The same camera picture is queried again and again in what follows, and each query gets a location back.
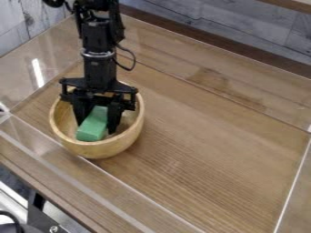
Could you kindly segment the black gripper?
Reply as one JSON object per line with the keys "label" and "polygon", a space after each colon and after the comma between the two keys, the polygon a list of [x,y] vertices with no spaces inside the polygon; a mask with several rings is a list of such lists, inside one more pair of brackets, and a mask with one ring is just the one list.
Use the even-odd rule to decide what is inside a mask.
{"label": "black gripper", "polygon": [[92,53],[82,51],[84,76],[64,77],[61,84],[61,100],[73,106],[74,119],[81,125],[94,105],[108,106],[106,128],[113,134],[120,124],[124,110],[136,108],[137,88],[121,83],[116,78],[116,54],[113,51]]}

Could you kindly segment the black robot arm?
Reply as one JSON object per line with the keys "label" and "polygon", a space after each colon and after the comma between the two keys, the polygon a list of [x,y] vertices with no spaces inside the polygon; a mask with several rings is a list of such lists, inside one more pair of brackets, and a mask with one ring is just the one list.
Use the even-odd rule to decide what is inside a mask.
{"label": "black robot arm", "polygon": [[136,109],[136,87],[121,83],[116,68],[130,71],[136,66],[134,54],[120,45],[125,39],[125,27],[120,15],[118,0],[42,0],[49,7],[65,6],[74,16],[76,31],[81,39],[80,55],[84,75],[64,77],[61,101],[73,107],[77,125],[89,116],[94,106],[106,108],[106,129],[113,134],[125,110]]}

